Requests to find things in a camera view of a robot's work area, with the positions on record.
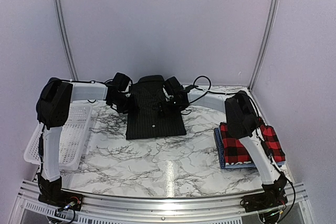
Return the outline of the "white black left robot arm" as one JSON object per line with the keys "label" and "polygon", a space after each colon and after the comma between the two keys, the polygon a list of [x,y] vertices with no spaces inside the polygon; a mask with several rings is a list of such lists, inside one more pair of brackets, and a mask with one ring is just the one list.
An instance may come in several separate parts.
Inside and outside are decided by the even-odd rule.
{"label": "white black left robot arm", "polygon": [[74,81],[50,78],[36,104],[37,120],[42,124],[38,154],[40,171],[37,174],[40,202],[56,206],[60,211],[81,209],[84,196],[62,189],[59,168],[59,145],[62,128],[68,120],[74,101],[104,101],[117,112],[128,113],[134,105],[130,96],[133,82],[122,73],[105,82]]}

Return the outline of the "black pinstriped long sleeve shirt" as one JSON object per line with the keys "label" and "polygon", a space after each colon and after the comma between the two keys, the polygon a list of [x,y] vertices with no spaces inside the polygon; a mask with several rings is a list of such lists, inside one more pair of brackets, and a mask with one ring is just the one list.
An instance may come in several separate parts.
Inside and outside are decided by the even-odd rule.
{"label": "black pinstriped long sleeve shirt", "polygon": [[186,135],[180,111],[164,104],[163,83],[162,75],[151,75],[132,85],[136,108],[127,115],[127,140]]}

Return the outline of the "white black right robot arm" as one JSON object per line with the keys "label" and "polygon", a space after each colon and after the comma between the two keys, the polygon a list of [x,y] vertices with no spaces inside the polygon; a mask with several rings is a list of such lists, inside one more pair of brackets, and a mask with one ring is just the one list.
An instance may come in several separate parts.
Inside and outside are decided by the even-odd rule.
{"label": "white black right robot arm", "polygon": [[237,162],[252,163],[259,172],[263,192],[243,197],[246,211],[284,206],[288,200],[285,186],[288,182],[280,166],[286,161],[278,136],[272,126],[264,123],[251,97],[243,90],[224,93],[203,90],[195,85],[169,87],[164,84],[164,107],[184,110],[192,103],[223,111],[226,121],[219,126],[219,146],[229,166]]}

